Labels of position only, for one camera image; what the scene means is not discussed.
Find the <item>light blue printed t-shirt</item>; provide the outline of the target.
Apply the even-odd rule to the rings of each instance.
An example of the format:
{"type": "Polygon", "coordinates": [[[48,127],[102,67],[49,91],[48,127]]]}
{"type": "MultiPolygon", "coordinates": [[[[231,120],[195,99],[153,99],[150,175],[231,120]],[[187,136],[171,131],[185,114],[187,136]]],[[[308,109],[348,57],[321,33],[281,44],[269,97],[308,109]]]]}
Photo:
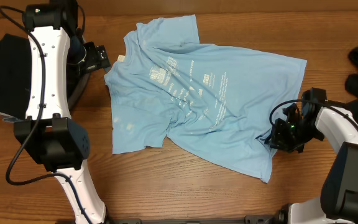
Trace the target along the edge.
{"type": "Polygon", "coordinates": [[[161,147],[169,138],[213,164],[268,182],[265,140],[275,106],[298,97],[306,60],[202,44],[195,16],[138,23],[105,75],[112,151],[161,147]]]}

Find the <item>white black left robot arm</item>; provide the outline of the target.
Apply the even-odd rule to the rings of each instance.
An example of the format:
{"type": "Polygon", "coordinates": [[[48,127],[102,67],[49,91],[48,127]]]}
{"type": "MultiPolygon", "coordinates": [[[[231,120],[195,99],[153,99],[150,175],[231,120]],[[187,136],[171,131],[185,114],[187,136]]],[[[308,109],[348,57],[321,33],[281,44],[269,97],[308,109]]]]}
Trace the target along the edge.
{"type": "Polygon", "coordinates": [[[105,48],[86,42],[85,12],[76,1],[31,4],[22,12],[21,29],[29,38],[31,86],[23,121],[14,124],[20,151],[43,165],[46,177],[56,178],[75,214],[75,223],[110,223],[88,169],[90,139],[74,122],[67,78],[83,89],[91,72],[111,66],[105,48]]]}

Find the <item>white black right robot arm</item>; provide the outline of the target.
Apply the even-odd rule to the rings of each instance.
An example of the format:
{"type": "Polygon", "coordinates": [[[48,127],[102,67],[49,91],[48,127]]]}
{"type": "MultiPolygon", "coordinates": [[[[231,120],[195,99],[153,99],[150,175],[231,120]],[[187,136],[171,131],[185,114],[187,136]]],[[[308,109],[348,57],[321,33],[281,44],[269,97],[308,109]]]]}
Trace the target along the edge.
{"type": "Polygon", "coordinates": [[[319,197],[280,209],[268,223],[358,223],[358,124],[346,104],[311,88],[300,99],[276,106],[286,119],[270,119],[265,143],[272,149],[302,153],[312,139],[327,139],[336,153],[319,197]]]}

